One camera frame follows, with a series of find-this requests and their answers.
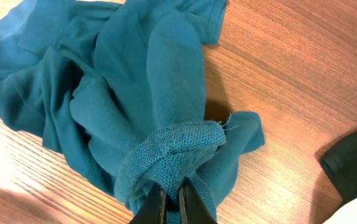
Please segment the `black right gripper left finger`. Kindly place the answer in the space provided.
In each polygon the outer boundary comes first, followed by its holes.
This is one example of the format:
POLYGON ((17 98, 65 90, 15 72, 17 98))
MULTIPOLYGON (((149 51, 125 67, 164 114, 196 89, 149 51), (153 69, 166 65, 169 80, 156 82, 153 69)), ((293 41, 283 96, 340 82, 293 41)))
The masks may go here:
POLYGON ((166 192, 155 183, 129 224, 165 224, 166 198, 166 192))

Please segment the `dark blue shirt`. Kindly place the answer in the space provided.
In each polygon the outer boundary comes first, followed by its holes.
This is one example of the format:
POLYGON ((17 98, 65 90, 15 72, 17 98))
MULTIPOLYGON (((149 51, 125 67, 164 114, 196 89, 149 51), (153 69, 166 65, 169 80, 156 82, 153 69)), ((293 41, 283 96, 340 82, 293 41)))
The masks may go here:
POLYGON ((0 20, 0 118, 42 139, 132 212, 152 186, 181 223, 189 179, 208 215, 239 158, 265 142, 260 117, 205 118, 204 51, 225 1, 23 1, 0 20))

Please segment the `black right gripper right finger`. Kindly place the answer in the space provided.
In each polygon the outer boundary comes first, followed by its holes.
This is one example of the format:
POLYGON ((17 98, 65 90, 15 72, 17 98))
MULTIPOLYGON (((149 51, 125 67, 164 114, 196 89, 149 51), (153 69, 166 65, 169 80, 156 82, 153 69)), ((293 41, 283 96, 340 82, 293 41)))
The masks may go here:
POLYGON ((179 209, 182 224, 217 224, 190 179, 184 179, 179 190, 179 209))

